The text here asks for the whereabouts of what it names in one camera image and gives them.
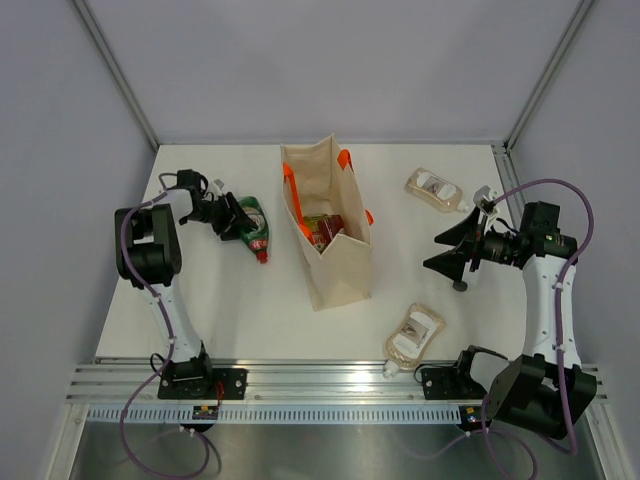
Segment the white Bonaits lotion tube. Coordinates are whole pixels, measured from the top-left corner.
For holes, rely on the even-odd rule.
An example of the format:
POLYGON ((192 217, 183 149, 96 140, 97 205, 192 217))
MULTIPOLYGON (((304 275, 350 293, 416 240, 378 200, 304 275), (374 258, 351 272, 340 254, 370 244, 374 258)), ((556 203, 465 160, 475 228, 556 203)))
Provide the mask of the white Bonaits lotion tube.
POLYGON ((479 283, 481 277, 481 269, 471 270, 466 268, 463 271, 460 280, 456 280, 452 283, 452 287, 457 292, 466 292, 469 289, 475 289, 479 283))

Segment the clear Malory soap bottle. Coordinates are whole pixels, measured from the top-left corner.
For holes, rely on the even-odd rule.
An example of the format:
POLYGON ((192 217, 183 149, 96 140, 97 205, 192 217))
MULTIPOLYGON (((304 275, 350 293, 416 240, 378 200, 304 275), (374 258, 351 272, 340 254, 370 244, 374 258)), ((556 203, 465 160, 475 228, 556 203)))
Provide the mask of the clear Malory soap bottle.
POLYGON ((433 309, 419 303, 412 304, 384 345, 383 377, 388 379, 400 371, 415 370, 444 326, 444 319, 433 309))
POLYGON ((404 190, 442 213, 466 213, 470 210, 459 186, 424 168, 413 172, 404 190))

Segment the red Fairy dish soap bottle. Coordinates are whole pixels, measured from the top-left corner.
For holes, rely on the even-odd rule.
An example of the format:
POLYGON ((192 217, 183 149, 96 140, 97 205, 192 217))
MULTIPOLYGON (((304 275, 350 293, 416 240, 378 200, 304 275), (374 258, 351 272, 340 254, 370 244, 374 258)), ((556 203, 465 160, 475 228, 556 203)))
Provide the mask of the red Fairy dish soap bottle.
POLYGON ((344 232, 344 222, 338 214, 318 214, 303 217, 305 235, 314 248, 322 253, 332 240, 344 232))

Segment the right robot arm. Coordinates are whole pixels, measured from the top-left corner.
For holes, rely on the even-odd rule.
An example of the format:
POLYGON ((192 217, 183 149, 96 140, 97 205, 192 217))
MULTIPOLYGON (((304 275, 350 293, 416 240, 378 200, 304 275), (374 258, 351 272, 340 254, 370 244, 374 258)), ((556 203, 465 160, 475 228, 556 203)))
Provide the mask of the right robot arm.
POLYGON ((597 391, 586 373, 573 339, 572 287, 576 273, 575 238, 558 227, 560 208, 530 202, 516 232, 497 232, 482 206, 463 221, 437 235, 448 251, 426 259, 425 268, 466 288, 463 275, 484 261, 519 269, 526 290, 523 351, 514 360, 471 345, 450 367, 437 368, 443 386, 426 387, 427 398, 460 393, 468 398, 488 395, 490 419, 561 440, 582 415, 597 391))

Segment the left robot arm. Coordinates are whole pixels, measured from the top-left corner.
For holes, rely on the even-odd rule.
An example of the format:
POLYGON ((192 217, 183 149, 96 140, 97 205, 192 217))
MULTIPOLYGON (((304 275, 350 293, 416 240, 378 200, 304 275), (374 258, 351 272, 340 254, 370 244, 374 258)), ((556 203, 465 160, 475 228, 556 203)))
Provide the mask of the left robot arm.
POLYGON ((115 212, 117 270, 142 294, 166 343, 166 354, 154 353, 149 360, 159 398, 241 400, 246 370, 214 365, 189 318, 178 281, 183 259, 177 229, 207 225, 220 240, 240 241, 266 263, 266 216, 256 197, 237 197, 196 170, 182 169, 172 177, 174 184, 163 183, 153 199, 115 212))

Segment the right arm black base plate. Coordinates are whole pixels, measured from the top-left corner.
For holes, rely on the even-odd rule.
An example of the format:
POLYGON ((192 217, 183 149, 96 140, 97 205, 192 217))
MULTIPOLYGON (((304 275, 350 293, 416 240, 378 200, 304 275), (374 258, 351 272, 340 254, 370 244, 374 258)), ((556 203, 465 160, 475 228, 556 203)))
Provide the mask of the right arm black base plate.
POLYGON ((420 370, 426 400, 481 400, 486 389, 453 366, 426 367, 420 370))

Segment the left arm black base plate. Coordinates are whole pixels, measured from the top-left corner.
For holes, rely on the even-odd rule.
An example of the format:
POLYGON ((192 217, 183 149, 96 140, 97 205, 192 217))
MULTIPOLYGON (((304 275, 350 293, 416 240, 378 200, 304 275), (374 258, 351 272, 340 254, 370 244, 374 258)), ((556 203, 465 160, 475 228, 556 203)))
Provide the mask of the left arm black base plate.
POLYGON ((171 364, 161 375, 161 400, 243 400, 248 371, 241 368, 204 368, 171 364))

